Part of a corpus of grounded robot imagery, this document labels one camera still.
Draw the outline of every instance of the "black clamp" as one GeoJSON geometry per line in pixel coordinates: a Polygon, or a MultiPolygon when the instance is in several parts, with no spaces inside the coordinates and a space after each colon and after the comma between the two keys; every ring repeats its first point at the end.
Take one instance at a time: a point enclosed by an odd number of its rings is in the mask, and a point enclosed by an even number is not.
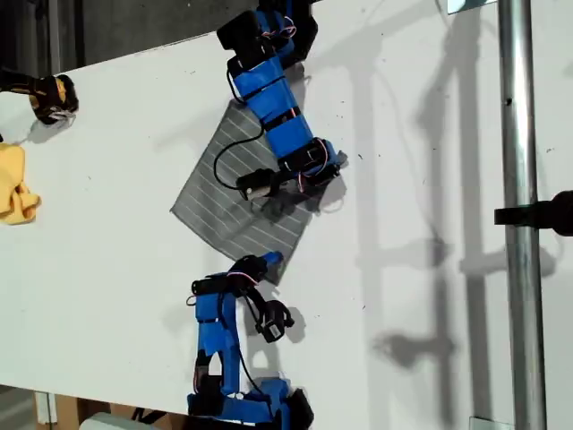
{"type": "Polygon", "coordinates": [[[573,236],[573,191],[563,191],[551,201],[517,208],[497,209],[495,224],[502,226],[552,228],[560,236],[573,236]]]}

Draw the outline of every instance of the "yellow cloth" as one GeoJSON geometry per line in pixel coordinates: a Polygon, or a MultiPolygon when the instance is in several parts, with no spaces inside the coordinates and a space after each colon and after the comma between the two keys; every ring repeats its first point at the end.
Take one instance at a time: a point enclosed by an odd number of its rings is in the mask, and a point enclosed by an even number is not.
{"type": "Polygon", "coordinates": [[[36,217],[39,196],[24,184],[24,150],[0,143],[0,221],[21,224],[36,217]]]}

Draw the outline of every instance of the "gray striped cloth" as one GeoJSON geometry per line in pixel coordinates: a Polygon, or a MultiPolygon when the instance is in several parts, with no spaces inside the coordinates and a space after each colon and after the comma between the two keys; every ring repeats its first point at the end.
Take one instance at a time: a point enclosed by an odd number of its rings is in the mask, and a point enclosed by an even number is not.
{"type": "MultiPolygon", "coordinates": [[[[300,194],[295,181],[290,181],[277,196],[246,202],[238,191],[221,186],[213,176],[213,160],[219,151],[259,131],[259,121],[251,110],[231,101],[171,211],[205,242],[235,261],[249,254],[280,251],[285,261],[267,275],[276,285],[312,213],[319,209],[325,188],[300,194]]],[[[231,185],[257,168],[278,169],[264,136],[235,146],[217,164],[219,176],[231,185]]]]}

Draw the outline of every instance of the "metal pole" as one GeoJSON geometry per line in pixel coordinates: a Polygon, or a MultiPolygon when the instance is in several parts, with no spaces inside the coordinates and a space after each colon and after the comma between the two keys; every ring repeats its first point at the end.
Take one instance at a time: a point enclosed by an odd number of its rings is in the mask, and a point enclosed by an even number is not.
{"type": "MultiPolygon", "coordinates": [[[[530,0],[499,0],[505,204],[537,201],[530,0]]],[[[506,227],[516,430],[546,430],[539,235],[506,227]]]]}

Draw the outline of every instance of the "white table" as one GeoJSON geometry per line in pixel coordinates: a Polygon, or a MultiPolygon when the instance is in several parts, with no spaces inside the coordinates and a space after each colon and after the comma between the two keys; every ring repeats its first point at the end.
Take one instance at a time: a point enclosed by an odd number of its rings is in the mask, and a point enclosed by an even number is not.
{"type": "MultiPolygon", "coordinates": [[[[304,316],[304,338],[269,353],[307,390],[316,429],[513,419],[504,234],[493,226],[495,8],[443,18],[431,1],[315,7],[304,113],[348,154],[347,191],[312,221],[278,288],[304,316]]],[[[541,198],[573,179],[572,13],[534,2],[541,198]]],[[[81,112],[60,133],[29,135],[26,98],[0,98],[2,134],[25,140],[26,179],[43,199],[35,223],[0,228],[0,383],[186,411],[197,326],[184,301],[230,261],[169,209],[230,99],[230,55],[209,34],[73,71],[81,112]]],[[[557,259],[543,282],[550,427],[573,428],[573,242],[543,232],[542,246],[557,259]]],[[[261,345],[244,342],[245,353],[261,345]]]]}

